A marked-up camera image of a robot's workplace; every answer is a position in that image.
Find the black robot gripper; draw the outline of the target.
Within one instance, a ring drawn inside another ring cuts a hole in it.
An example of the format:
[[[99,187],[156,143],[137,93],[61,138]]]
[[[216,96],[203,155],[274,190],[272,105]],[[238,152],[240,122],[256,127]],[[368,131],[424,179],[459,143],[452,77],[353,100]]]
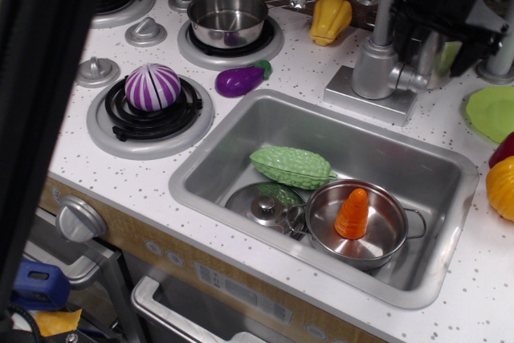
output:
[[[483,0],[394,0],[393,47],[399,66],[424,71],[420,64],[426,28],[462,43],[450,69],[450,77],[460,77],[479,59],[499,48],[510,32],[510,23]]]

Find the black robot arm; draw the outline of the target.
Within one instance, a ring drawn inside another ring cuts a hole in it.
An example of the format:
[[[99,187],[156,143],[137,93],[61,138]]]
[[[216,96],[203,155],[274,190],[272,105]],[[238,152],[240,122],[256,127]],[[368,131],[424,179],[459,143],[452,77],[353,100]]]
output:
[[[507,0],[490,0],[501,3]],[[417,27],[446,36],[462,44],[450,67],[450,76],[461,76],[472,64],[500,49],[500,41],[511,23],[484,0],[394,0],[394,48],[406,50],[407,36]]]

